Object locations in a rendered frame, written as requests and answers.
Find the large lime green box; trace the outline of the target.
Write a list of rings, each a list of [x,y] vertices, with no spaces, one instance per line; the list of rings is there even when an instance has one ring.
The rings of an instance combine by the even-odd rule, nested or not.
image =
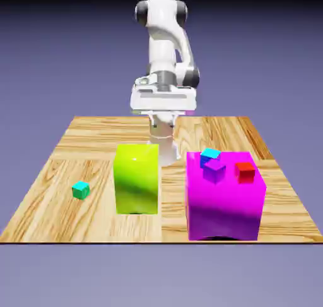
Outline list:
[[[158,213],[158,145],[119,144],[114,158],[118,214]]]

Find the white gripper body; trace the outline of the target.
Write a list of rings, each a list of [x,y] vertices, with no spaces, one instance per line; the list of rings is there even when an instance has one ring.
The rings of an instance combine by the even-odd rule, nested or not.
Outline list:
[[[195,111],[196,89],[171,85],[170,91],[158,91],[156,85],[134,85],[132,88],[131,109],[134,111]]]

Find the small blue cube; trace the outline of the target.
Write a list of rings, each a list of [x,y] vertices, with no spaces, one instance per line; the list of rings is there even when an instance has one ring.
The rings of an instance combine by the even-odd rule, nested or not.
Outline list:
[[[204,165],[210,160],[218,160],[220,158],[221,152],[212,148],[204,149],[200,154],[200,167],[203,168]]]

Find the large magenta box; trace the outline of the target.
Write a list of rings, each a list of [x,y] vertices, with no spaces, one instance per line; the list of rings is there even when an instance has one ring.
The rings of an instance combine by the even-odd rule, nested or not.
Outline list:
[[[256,241],[266,195],[266,184],[250,152],[222,152],[225,175],[217,182],[200,167],[200,152],[186,154],[185,211],[191,241],[231,238]],[[248,162],[253,182],[238,181],[236,163]]]

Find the small purple cube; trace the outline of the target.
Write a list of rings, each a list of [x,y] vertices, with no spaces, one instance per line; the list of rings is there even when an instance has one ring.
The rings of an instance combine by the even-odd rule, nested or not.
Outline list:
[[[218,183],[225,178],[226,165],[217,159],[211,159],[204,164],[203,178],[212,183]]]

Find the small red cube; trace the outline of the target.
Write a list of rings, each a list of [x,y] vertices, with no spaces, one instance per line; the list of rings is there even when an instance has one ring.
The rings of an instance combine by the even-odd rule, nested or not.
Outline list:
[[[235,164],[235,175],[239,183],[253,183],[255,167],[250,162],[237,162]]]

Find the small teal cube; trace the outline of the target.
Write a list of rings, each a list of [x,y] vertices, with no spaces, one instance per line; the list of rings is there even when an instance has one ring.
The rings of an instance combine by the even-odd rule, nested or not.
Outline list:
[[[84,181],[78,181],[72,186],[72,194],[74,198],[84,200],[90,194],[90,185]]]

